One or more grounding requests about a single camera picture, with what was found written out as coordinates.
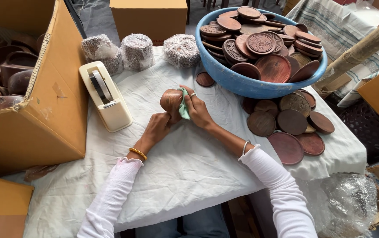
white sleeve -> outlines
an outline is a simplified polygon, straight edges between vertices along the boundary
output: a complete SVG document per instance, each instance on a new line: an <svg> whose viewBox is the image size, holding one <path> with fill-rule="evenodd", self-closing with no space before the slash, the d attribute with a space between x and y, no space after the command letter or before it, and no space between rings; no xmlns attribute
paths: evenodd
<svg viewBox="0 0 379 238"><path fill-rule="evenodd" d="M142 166L139 159L120 158L86 210L77 238L114 238L113 226Z"/></svg>
<svg viewBox="0 0 379 238"><path fill-rule="evenodd" d="M307 200L291 174L256 145L241 160L270 190L273 222L279 238L316 238Z"/></svg>

gold bangle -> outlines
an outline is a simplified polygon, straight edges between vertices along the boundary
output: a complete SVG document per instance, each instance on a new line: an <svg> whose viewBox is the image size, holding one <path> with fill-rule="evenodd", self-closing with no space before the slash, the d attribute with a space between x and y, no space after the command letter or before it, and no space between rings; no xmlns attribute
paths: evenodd
<svg viewBox="0 0 379 238"><path fill-rule="evenodd" d="M135 148L129 148L129 151L133 151L133 152L135 152L135 153L138 153L139 155L141 155L141 156L144 158L144 160L147 160L147 156L145 156L145 154L142 153L141 151L139 151L138 149L135 149Z"/></svg>

hand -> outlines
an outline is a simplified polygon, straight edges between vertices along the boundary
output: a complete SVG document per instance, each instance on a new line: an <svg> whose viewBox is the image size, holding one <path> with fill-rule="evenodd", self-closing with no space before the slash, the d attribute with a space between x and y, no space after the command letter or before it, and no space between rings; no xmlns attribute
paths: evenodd
<svg viewBox="0 0 379 238"><path fill-rule="evenodd" d="M150 121L139 140L141 141L141 146L144 147L142 150L145 151L139 149L141 152L148 153L148 151L146 151L147 149L150 150L170 132L170 126L167 123L170 117L170 114L167 112L156 113L151 116Z"/></svg>
<svg viewBox="0 0 379 238"><path fill-rule="evenodd" d="M187 90L188 94L191 95L194 93L192 89L185 85L179 85ZM205 102L199 99L197 95L193 95L190 97L189 95L185 96L185 104L187 105L189 116L194 123L206 129L209 126L215 125L216 123L211 118L210 114L207 111L207 107L205 106Z"/></svg>

jeans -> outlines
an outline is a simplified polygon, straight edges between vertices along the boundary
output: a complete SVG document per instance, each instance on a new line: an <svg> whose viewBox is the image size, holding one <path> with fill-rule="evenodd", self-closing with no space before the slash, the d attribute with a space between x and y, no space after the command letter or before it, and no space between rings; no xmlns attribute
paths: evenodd
<svg viewBox="0 0 379 238"><path fill-rule="evenodd" d="M229 238L219 205L182 217L184 234L177 231L177 219L135 229L136 238Z"/></svg>

bubble wrap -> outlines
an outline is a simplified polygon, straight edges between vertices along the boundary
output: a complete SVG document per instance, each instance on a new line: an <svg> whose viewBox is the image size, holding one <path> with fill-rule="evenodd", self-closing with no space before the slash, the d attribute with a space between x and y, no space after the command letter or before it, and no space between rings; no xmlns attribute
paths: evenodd
<svg viewBox="0 0 379 238"><path fill-rule="evenodd" d="M123 38L123 66L133 71L143 71L155 64L153 41L143 34L131 34Z"/></svg>
<svg viewBox="0 0 379 238"><path fill-rule="evenodd" d="M91 63L94 61L101 61L106 67L110 76L113 76L118 73L122 73L123 72L122 51L120 50L119 47L116 46L116 48L117 48L116 55L114 57L100 59L100 60L92 60L86 56L85 58L87 60L87 63Z"/></svg>
<svg viewBox="0 0 379 238"><path fill-rule="evenodd" d="M177 34L163 42L163 56L176 68L189 68L201 61L195 37Z"/></svg>
<svg viewBox="0 0 379 238"><path fill-rule="evenodd" d="M81 47L84 50L85 56L92 60L114 58L118 50L118 47L104 34L83 39Z"/></svg>
<svg viewBox="0 0 379 238"><path fill-rule="evenodd" d="M310 181L297 180L307 198L319 238L371 236L377 214L377 189L364 175L333 174Z"/></svg>

